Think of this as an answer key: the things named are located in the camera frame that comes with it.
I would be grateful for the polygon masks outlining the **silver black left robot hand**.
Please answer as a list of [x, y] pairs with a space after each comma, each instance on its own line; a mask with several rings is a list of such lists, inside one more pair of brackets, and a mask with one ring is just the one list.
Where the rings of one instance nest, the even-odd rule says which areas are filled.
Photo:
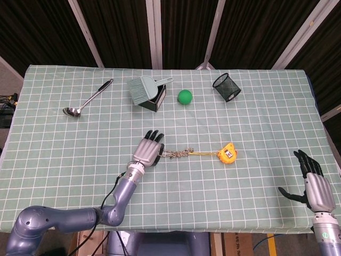
[[141, 163], [144, 167], [157, 165], [164, 151], [164, 144], [160, 142], [163, 137], [164, 134], [158, 130], [149, 130], [133, 154], [133, 161]]

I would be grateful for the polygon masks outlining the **black box white label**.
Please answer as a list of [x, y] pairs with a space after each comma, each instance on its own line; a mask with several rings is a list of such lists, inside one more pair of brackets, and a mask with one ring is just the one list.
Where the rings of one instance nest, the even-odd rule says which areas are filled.
[[166, 96], [166, 85], [160, 85], [158, 86], [158, 94], [156, 95], [156, 97], [154, 97], [151, 100], [145, 101], [141, 104], [139, 104], [139, 106], [146, 108], [148, 110], [157, 112], [164, 100]]

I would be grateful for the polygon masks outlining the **black mesh pen holder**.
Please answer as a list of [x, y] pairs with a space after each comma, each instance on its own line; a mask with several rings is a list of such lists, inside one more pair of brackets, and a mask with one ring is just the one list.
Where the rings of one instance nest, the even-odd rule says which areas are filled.
[[239, 86], [231, 79], [228, 73], [219, 76], [214, 81], [213, 88], [217, 90], [225, 102], [233, 100], [241, 92]]

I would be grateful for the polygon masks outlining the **light teal hand brush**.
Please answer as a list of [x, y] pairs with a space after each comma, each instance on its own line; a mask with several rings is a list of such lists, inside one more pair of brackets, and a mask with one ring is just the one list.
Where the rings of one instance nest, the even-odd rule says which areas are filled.
[[158, 94], [158, 86], [170, 83], [173, 78], [165, 78], [155, 81], [150, 76], [141, 76], [127, 82], [133, 104], [135, 106], [155, 98]]

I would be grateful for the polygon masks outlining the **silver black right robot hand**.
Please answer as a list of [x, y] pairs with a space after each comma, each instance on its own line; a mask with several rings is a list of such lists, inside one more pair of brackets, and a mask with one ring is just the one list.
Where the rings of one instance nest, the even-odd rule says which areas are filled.
[[331, 213], [336, 208], [329, 181], [324, 177], [320, 164], [302, 150], [294, 151], [297, 157], [305, 190], [303, 195], [288, 193], [279, 187], [279, 192], [287, 199], [305, 204], [312, 212]]

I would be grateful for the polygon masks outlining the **brown cardboard box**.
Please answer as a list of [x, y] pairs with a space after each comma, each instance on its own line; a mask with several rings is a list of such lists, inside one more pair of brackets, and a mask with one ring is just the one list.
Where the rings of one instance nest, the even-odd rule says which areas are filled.
[[224, 233], [224, 256], [254, 256], [252, 235], [249, 233]]

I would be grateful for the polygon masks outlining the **green ball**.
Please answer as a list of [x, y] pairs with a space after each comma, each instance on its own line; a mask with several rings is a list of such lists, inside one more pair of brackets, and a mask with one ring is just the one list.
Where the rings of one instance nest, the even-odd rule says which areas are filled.
[[178, 93], [177, 100], [183, 105], [188, 105], [193, 99], [192, 92], [189, 90], [182, 90]]

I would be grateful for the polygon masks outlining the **white partition post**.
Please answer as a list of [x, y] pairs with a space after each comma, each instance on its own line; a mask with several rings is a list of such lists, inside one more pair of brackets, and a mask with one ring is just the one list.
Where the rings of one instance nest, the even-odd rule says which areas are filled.
[[152, 69], [163, 69], [161, 0], [145, 0]]
[[87, 22], [84, 18], [84, 15], [82, 13], [82, 10], [80, 8], [80, 5], [78, 3], [78, 0], [68, 0], [68, 3], [71, 7], [71, 10], [77, 20], [77, 23], [83, 33], [83, 36], [85, 37], [86, 43], [92, 53], [92, 56], [99, 68], [104, 68], [104, 64], [102, 62], [102, 59], [99, 55], [99, 52], [97, 50], [97, 47], [94, 43], [93, 37], [91, 35], [91, 32], [88, 28]]
[[272, 69], [285, 69], [303, 46], [312, 37], [322, 24], [329, 7], [338, 0], [286, 0], [290, 7], [285, 16], [283, 36], [284, 43], [277, 59], [274, 60]]
[[222, 17], [223, 11], [224, 11], [225, 3], [226, 3], [226, 0], [218, 0], [214, 20], [213, 20], [212, 27], [210, 30], [209, 40], [207, 43], [204, 61], [196, 68], [196, 70], [202, 70], [202, 69], [212, 70], [212, 69], [215, 69], [209, 63], [209, 61], [210, 61], [210, 57], [212, 55], [212, 51], [213, 51], [213, 47], [215, 44], [218, 28], [219, 28], [219, 25], [221, 22], [221, 17]]

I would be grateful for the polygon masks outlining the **green checkered tablecloth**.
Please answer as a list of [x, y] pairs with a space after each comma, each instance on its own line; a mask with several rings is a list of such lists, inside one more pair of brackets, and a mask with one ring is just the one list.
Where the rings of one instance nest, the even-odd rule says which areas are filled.
[[[114, 204], [108, 196], [148, 130], [165, 149], [237, 150], [232, 164], [217, 156], [162, 158], [148, 168], [125, 212], [122, 230], [307, 233], [313, 213], [284, 198], [304, 192], [294, 151], [320, 163], [341, 223], [341, 177], [310, 82], [302, 70], [229, 70], [241, 88], [225, 102], [213, 88], [222, 70], [101, 69], [30, 66], [0, 158], [0, 231], [11, 231], [33, 205], [56, 209]], [[135, 106], [128, 81], [173, 78], [157, 112]], [[74, 118], [79, 108], [113, 79]], [[178, 102], [182, 90], [190, 104]]]

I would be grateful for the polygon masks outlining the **yellow tape measure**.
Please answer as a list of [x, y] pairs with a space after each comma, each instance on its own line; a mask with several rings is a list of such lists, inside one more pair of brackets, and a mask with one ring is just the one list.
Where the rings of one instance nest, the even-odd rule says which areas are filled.
[[237, 159], [237, 150], [232, 142], [229, 142], [225, 147], [219, 151], [212, 152], [190, 152], [189, 155], [199, 156], [217, 156], [218, 159], [224, 164], [232, 164]]

